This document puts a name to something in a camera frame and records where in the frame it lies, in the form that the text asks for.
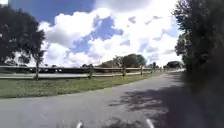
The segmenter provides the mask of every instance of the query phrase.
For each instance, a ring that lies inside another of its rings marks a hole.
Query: green lawn
[[[0,80],[0,98],[41,97],[79,93],[127,84],[158,74],[133,75],[125,78],[121,76],[99,77],[92,80]]]

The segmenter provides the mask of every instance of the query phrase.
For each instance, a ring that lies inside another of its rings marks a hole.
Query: white cloud
[[[171,17],[171,12],[176,2],[177,0],[96,0],[95,9],[90,13],[60,14],[55,17],[54,25],[41,22],[39,29],[46,33],[42,48],[48,49],[44,63],[58,66],[100,64],[116,55],[130,53],[142,54],[148,58],[148,63],[156,61],[159,66],[171,60],[180,60],[175,53],[164,54],[174,49],[177,37],[162,33],[163,30],[172,28],[174,18]],[[123,30],[123,35],[114,35],[104,41],[100,38],[91,39],[88,41],[90,49],[87,52],[73,53],[70,48],[75,48],[74,42],[95,30],[93,23],[97,16],[100,19],[111,16],[114,20],[113,27]],[[130,45],[122,44],[129,40]]]
[[[44,54],[44,64],[62,66],[66,60],[66,53],[69,49],[60,44],[50,44]]]
[[[7,5],[8,4],[8,0],[0,0],[0,4]]]
[[[46,41],[49,43],[61,44],[72,48],[75,41],[89,35],[93,30],[94,18],[101,19],[110,16],[110,10],[99,8],[91,13],[74,12],[73,15],[59,14],[55,17],[54,25],[48,22],[41,22],[39,29],[44,30]]]

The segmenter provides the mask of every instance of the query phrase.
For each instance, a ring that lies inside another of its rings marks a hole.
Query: sky
[[[131,53],[159,66],[181,60],[171,14],[177,0],[0,0],[7,2],[39,21],[46,37],[43,64],[98,65]]]

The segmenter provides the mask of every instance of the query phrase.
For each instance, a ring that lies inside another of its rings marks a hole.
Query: fence
[[[32,79],[35,76],[35,67],[18,67],[18,66],[0,66],[0,78],[2,79]],[[39,77],[41,79],[65,79],[65,78],[92,78],[92,77],[109,77],[116,75],[143,75],[152,73],[151,68],[63,68],[63,67],[40,67]]]

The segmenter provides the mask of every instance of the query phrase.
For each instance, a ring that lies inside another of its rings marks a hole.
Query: asphalt road
[[[156,128],[206,128],[200,107],[183,85],[180,73],[171,73],[80,94],[1,99],[0,127],[73,128],[82,120],[88,128],[147,128],[150,118]]]

